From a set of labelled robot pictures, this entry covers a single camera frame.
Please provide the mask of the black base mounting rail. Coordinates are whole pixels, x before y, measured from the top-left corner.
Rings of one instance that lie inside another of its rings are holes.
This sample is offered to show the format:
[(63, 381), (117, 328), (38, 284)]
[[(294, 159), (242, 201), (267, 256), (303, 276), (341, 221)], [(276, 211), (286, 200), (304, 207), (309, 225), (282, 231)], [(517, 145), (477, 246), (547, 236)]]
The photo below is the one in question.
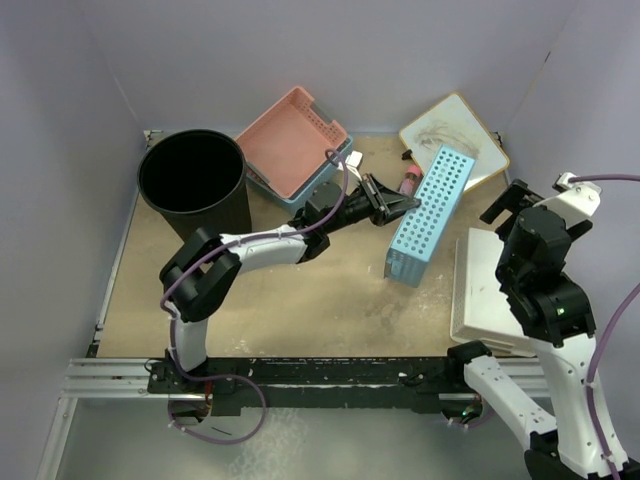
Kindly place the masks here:
[(172, 401), (194, 398), (198, 409), (218, 417), (262, 406), (403, 409), (467, 423), (488, 412), (487, 402), (446, 357), (218, 357), (203, 366), (203, 376), (219, 376), (212, 381), (182, 378), (168, 357), (151, 360), (145, 369), (150, 393)]

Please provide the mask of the large black ribbed bin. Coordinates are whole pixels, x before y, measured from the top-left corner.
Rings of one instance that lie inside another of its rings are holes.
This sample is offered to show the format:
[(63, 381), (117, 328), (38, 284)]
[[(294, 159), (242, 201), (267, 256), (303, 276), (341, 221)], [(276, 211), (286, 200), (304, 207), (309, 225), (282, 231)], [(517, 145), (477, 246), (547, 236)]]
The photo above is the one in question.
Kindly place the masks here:
[(164, 138), (145, 154), (137, 183), (147, 205), (182, 240), (201, 227), (252, 231), (245, 156), (223, 133), (196, 129)]

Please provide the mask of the small pink-capped bottle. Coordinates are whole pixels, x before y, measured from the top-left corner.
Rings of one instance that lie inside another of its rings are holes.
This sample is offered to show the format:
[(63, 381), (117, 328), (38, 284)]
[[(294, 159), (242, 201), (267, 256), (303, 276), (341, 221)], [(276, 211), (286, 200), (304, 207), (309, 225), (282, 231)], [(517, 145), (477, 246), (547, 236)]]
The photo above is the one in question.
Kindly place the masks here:
[(409, 166), (398, 187), (398, 192), (406, 196), (413, 196), (421, 180), (422, 170), (416, 165)]

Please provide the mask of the light blue basket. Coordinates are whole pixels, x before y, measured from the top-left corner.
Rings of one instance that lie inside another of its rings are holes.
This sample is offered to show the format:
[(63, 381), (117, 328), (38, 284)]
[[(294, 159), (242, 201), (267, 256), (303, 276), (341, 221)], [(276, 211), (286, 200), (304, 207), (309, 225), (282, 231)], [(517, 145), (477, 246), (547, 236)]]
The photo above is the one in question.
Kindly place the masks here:
[(336, 157), (324, 155), (332, 144), (319, 135), (268, 133), (237, 141), (247, 160), (250, 187), (290, 214), (337, 170)]
[(387, 250), (384, 277), (416, 288), (464, 193), (475, 160), (443, 145), (414, 192), (420, 205), (406, 212)]

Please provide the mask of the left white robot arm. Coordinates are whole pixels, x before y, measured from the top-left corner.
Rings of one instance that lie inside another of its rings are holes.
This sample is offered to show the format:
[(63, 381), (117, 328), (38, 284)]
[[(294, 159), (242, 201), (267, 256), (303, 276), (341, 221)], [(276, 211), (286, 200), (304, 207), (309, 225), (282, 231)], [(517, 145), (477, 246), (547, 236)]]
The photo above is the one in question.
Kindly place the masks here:
[(208, 320), (238, 276), (311, 261), (330, 246), (331, 233), (363, 220), (385, 226), (421, 204), (371, 174), (351, 193), (347, 185), (320, 185), (289, 222), (272, 230), (220, 234), (201, 227), (163, 267), (160, 308), (169, 315), (170, 378), (182, 391), (194, 392), (219, 377), (205, 373)]

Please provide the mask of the aluminium frame rail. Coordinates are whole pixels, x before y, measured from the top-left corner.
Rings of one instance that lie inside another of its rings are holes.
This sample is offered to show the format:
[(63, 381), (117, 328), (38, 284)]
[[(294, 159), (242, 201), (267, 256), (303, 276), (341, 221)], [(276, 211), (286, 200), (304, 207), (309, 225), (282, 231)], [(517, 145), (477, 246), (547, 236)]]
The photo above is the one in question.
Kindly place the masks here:
[(160, 435), (165, 395), (148, 391), (147, 359), (80, 358), (64, 375), (39, 479), (116, 479), (140, 466)]

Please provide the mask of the white board with wooden rim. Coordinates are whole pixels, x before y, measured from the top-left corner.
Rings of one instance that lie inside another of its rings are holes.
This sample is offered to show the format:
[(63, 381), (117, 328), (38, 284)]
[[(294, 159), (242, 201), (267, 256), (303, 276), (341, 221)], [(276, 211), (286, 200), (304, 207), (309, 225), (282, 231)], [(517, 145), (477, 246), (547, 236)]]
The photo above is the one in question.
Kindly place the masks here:
[(442, 146), (473, 158), (475, 164), (465, 192), (503, 173), (510, 165), (498, 134), (484, 126), (457, 92), (450, 93), (401, 128), (399, 138), (424, 173), (429, 170)]

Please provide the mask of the white perforated basket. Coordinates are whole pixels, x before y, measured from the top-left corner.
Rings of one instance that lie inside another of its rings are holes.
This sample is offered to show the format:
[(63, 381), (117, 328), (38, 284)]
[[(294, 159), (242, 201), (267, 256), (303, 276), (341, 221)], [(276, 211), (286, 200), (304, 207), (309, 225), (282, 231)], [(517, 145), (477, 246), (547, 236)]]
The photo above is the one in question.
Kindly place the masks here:
[(495, 277), (502, 242), (471, 228), (456, 242), (450, 337), (457, 343), (482, 341), (496, 354), (533, 357), (529, 339), (509, 309)]

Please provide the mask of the light blue bottom basket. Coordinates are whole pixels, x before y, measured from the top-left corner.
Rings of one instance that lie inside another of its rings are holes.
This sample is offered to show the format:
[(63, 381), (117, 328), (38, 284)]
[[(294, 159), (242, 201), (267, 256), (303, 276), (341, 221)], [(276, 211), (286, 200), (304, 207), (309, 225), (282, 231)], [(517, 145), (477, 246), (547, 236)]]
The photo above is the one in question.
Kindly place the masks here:
[(319, 135), (268, 133), (237, 141), (247, 160), (250, 187), (290, 214), (337, 170), (336, 157), (324, 155), (332, 144)]

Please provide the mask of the pink perforated basket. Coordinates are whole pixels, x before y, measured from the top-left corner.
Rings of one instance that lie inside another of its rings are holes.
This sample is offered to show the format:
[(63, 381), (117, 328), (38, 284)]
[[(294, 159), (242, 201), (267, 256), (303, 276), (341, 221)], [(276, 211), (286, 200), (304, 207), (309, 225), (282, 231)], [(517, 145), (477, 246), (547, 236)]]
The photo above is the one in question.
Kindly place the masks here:
[(296, 86), (236, 138), (250, 171), (277, 196), (290, 199), (339, 147), (346, 130)]

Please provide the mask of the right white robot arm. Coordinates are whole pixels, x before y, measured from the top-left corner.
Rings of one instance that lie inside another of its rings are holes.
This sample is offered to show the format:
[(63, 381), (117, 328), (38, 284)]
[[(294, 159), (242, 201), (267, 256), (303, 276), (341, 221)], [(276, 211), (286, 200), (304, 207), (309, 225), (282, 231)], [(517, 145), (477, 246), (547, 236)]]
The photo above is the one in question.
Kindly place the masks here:
[(515, 180), (480, 217), (490, 224), (510, 214), (496, 230), (503, 249), (495, 277), (539, 361), (553, 410), (503, 374), (480, 341), (448, 350), (445, 380), (489, 404), (519, 441), (531, 478), (636, 479), (639, 463), (621, 445), (599, 381), (604, 340), (587, 294), (564, 271), (572, 244), (593, 226), (601, 189), (569, 172), (554, 188), (542, 198)]

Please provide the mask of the light blue top basket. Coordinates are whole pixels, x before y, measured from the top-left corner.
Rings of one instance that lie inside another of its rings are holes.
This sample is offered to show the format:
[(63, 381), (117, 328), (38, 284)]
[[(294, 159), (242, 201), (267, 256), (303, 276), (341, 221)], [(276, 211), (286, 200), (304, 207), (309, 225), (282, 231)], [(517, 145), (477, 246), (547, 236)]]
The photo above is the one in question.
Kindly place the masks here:
[(464, 193), (475, 160), (443, 145), (414, 192), (420, 205), (406, 212), (387, 250), (384, 277), (416, 288)]

